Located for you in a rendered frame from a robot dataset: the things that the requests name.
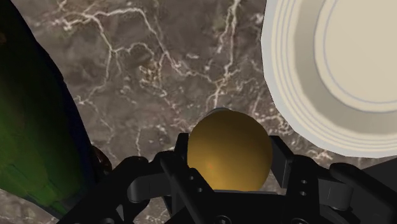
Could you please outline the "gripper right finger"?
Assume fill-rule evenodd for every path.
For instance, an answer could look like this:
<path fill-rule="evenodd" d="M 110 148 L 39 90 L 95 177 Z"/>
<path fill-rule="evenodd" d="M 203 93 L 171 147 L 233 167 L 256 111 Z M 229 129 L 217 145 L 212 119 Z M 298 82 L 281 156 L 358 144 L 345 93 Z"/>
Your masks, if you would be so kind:
<path fill-rule="evenodd" d="M 367 169 L 338 162 L 329 168 L 295 155 L 279 136 L 270 137 L 271 170 L 286 190 L 283 224 L 397 224 L 397 168 L 390 160 Z"/>

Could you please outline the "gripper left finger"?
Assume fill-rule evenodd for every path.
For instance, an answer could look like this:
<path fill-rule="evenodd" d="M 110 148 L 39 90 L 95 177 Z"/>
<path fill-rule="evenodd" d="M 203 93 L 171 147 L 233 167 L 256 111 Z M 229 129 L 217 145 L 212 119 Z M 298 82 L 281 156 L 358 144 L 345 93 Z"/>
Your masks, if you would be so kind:
<path fill-rule="evenodd" d="M 167 197 L 167 224 L 214 224 L 214 192 L 185 161 L 188 138 L 181 133 L 174 150 L 157 153 L 151 162 L 138 156 L 124 159 L 59 224 L 135 224 L 155 197 Z"/>

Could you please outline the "yellow ball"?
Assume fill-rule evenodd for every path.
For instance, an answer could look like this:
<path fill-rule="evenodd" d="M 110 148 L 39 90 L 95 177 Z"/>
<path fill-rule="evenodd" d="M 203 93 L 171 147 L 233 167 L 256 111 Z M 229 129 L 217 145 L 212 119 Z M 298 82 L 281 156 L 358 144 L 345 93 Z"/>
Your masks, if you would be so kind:
<path fill-rule="evenodd" d="M 272 165 L 272 144 L 251 116 L 216 108 L 190 133 L 187 164 L 214 190 L 258 191 Z"/>

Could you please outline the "white plate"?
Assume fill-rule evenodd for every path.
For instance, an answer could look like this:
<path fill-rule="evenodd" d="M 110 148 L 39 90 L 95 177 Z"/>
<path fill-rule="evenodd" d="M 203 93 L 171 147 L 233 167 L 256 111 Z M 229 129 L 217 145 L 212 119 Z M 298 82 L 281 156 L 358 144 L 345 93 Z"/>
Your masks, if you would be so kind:
<path fill-rule="evenodd" d="M 267 0 L 261 53 L 295 132 L 348 157 L 397 155 L 397 0 Z"/>

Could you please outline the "dark green bottle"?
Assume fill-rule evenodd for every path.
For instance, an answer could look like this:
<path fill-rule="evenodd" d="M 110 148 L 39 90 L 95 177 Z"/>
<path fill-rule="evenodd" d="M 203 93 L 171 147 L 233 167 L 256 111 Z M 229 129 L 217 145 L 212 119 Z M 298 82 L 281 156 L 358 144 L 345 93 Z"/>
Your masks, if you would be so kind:
<path fill-rule="evenodd" d="M 0 0 L 0 189 L 61 218 L 110 170 L 58 67 Z"/>

